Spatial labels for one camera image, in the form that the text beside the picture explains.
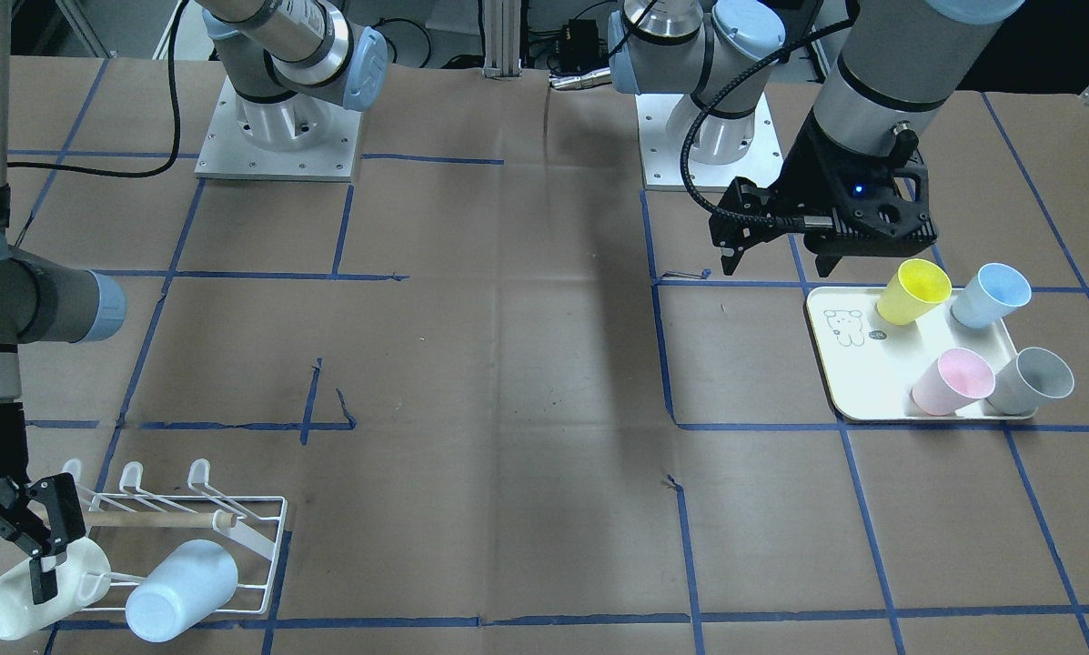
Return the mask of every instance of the wire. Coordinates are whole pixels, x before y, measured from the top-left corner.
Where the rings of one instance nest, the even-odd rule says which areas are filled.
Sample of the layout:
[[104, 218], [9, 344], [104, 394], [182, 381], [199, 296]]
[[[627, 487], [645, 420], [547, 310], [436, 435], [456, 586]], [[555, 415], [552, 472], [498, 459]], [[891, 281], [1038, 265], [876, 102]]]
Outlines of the wire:
[[624, 33], [624, 37], [621, 37], [621, 43], [617, 43], [615, 48], [613, 48], [613, 50], [610, 50], [610, 59], [613, 58], [613, 54], [619, 53], [621, 51], [621, 48], [624, 48], [624, 45], [626, 45], [626, 41], [628, 41], [628, 37], [633, 36], [633, 34], [637, 32], [637, 26], [640, 25], [640, 21], [645, 20], [645, 16], [649, 15], [649, 10], [653, 8], [653, 4], [657, 4], [657, 0], [649, 0], [649, 4], [645, 4], [645, 11], [640, 13], [639, 16], [637, 16], [637, 20], [635, 22], [631, 22], [631, 24], [628, 24], [628, 32]]
[[572, 20], [577, 20], [578, 17], [585, 15], [586, 13], [589, 12], [590, 9], [597, 9], [601, 4], [612, 4], [612, 3], [615, 3], [615, 2], [616, 2], [616, 0], [602, 0], [601, 3], [589, 4], [589, 5], [587, 5], [587, 8], [582, 9], [580, 13], [578, 13], [576, 16], [572, 16]]
[[798, 50], [803, 46], [809, 45], [809, 43], [818, 41], [828, 34], [834, 34], [842, 29], [847, 29], [855, 21], [848, 19], [840, 21], [837, 24], [824, 26], [822, 29], [811, 32], [802, 38], [797, 38], [797, 40], [788, 43], [786, 46], [782, 46], [782, 48], [774, 50], [772, 53], [766, 54], [764, 58], [759, 59], [759, 62], [754, 63], [754, 65], [741, 72], [737, 77], [727, 82], [726, 86], [723, 86], [721, 90], [718, 92], [718, 95], [714, 95], [714, 98], [711, 99], [710, 102], [707, 102], [706, 107], [701, 109], [698, 118], [695, 118], [694, 123], [689, 125], [689, 132], [686, 133], [685, 142], [682, 144], [682, 155], [677, 159], [677, 165], [682, 169], [682, 184], [685, 185], [686, 191], [689, 193], [689, 197], [694, 198], [694, 202], [698, 203], [703, 210], [715, 213], [715, 215], [723, 216], [724, 218], [731, 220], [736, 220], [742, 225], [748, 225], [748, 227], [791, 228], [791, 225], [782, 222], [790, 221], [790, 219], [786, 218], [781, 219], [778, 217], [744, 215], [743, 213], [724, 210], [724, 208], [707, 201], [701, 195], [701, 192], [698, 191], [698, 186], [694, 185], [694, 179], [689, 175], [689, 150], [694, 148], [694, 141], [698, 137], [698, 130], [701, 130], [701, 124], [706, 123], [706, 118], [710, 116], [711, 111], [714, 111], [714, 108], [718, 107], [723, 99], [726, 99], [726, 96], [731, 95], [732, 90], [739, 87], [746, 80], [750, 80], [750, 77], [752, 77], [754, 74], [757, 74], [757, 72], [763, 70], [766, 66], [769, 66], [770, 63], [778, 61], [778, 59], [782, 58], [782, 56], [790, 54], [794, 50]]
[[[425, 56], [425, 58], [423, 58], [423, 63], [419, 63], [418, 68], [420, 68], [420, 69], [427, 68], [427, 62], [431, 61], [431, 34], [427, 32], [427, 28], [424, 28], [423, 25], [417, 24], [417, 22], [412, 21], [411, 19], [382, 19], [379, 22], [377, 22], [377, 24], [374, 24], [374, 25], [370, 25], [370, 26], [372, 26], [375, 29], [377, 29], [377, 28], [380, 28], [380, 26], [382, 26], [382, 25], [390, 25], [390, 24], [415, 25], [419, 29], [419, 32], [423, 33], [423, 38], [425, 38], [425, 40], [427, 40], [427, 56]], [[397, 59], [397, 58], [399, 58], [399, 49], [395, 48], [395, 59]]]
[[176, 12], [173, 13], [173, 24], [169, 27], [169, 100], [173, 105], [173, 148], [171, 148], [171, 153], [169, 154], [169, 160], [152, 170], [142, 171], [103, 170], [99, 168], [84, 168], [82, 166], [66, 166], [61, 165], [61, 162], [8, 162], [7, 168], [41, 168], [46, 170], [63, 170], [66, 173], [98, 174], [102, 175], [102, 178], [140, 179], [155, 178], [155, 175], [164, 173], [166, 170], [173, 167], [176, 158], [180, 156], [181, 141], [180, 100], [176, 98], [176, 35], [180, 33], [181, 16], [184, 15], [184, 9], [187, 8], [187, 3], [189, 3], [189, 0], [181, 0], [181, 3], [176, 5]]

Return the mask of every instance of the gray cup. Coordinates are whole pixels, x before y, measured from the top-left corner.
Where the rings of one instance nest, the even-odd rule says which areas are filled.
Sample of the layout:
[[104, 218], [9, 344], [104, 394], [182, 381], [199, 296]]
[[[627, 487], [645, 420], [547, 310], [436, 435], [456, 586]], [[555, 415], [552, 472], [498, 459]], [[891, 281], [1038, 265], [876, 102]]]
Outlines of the gray cup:
[[1047, 349], [1028, 348], [998, 373], [998, 388], [989, 404], [1004, 414], [1030, 414], [1073, 392], [1074, 373], [1063, 357]]

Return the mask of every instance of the cup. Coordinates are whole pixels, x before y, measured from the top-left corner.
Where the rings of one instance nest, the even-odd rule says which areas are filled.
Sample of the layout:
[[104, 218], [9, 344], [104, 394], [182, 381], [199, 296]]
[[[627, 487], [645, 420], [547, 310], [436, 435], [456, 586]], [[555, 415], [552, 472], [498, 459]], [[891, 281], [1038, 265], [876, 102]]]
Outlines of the cup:
[[892, 325], [907, 325], [953, 294], [953, 283], [940, 266], [909, 258], [880, 294], [877, 311]]
[[989, 404], [1003, 414], [1030, 414], [1074, 392], [1074, 373], [1063, 357], [1047, 349], [1028, 348], [998, 373]]
[[931, 415], [947, 415], [988, 398], [994, 376], [989, 362], [968, 349], [949, 349], [911, 387], [911, 399]]
[[236, 562], [218, 543], [182, 543], [133, 590], [127, 627], [142, 640], [169, 641], [224, 606], [236, 593]]
[[66, 544], [66, 560], [54, 569], [58, 595], [42, 605], [30, 593], [30, 560], [0, 575], [0, 639], [23, 639], [98, 603], [111, 589], [111, 565], [99, 544], [81, 538]]
[[953, 301], [951, 312], [960, 325], [978, 330], [1026, 306], [1032, 294], [1024, 275], [1013, 266], [993, 262], [981, 266], [969, 279]]

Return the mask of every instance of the tray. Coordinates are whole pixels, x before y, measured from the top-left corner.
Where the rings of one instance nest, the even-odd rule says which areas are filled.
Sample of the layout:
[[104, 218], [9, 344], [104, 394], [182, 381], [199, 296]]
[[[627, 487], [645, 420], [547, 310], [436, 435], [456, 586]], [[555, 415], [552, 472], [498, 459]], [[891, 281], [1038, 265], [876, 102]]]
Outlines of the tray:
[[998, 372], [1017, 349], [1002, 320], [981, 330], [956, 323], [949, 307], [959, 290], [909, 325], [892, 325], [877, 314], [881, 293], [882, 288], [876, 287], [819, 287], [807, 294], [807, 322], [819, 367], [841, 414], [864, 422], [1006, 421], [1033, 415], [1002, 414], [983, 399], [955, 414], [923, 413], [911, 402], [911, 385], [940, 353], [966, 348]]

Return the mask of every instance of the white wire rack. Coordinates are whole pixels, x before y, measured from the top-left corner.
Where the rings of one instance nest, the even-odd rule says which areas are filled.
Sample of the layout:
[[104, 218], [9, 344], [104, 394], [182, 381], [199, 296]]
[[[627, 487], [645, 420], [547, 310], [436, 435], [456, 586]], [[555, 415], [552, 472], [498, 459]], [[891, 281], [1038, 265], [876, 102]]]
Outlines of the white wire rack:
[[[217, 609], [216, 614], [265, 614], [273, 592], [273, 580], [278, 572], [281, 544], [285, 534], [285, 511], [287, 502], [279, 495], [228, 495], [212, 487], [208, 481], [211, 465], [208, 460], [196, 460], [187, 472], [187, 488], [192, 495], [169, 495], [149, 493], [140, 486], [144, 465], [130, 461], [120, 473], [119, 493], [95, 493], [81, 484], [83, 463], [68, 460], [63, 472], [75, 478], [79, 490], [87, 526], [107, 530], [130, 530], [130, 527], [211, 527], [217, 534], [240, 544], [244, 548], [268, 560], [265, 581], [237, 584], [237, 590], [260, 593], [257, 608], [236, 607], [235, 599]], [[265, 506], [273, 511], [257, 513], [249, 509]], [[266, 534], [271, 532], [273, 539]], [[112, 571], [106, 575], [95, 575], [84, 581], [102, 584], [109, 580], [112, 587], [134, 587], [145, 580], [144, 575]], [[124, 607], [112, 605], [108, 599], [102, 604], [83, 609], [84, 612], [123, 612]]]

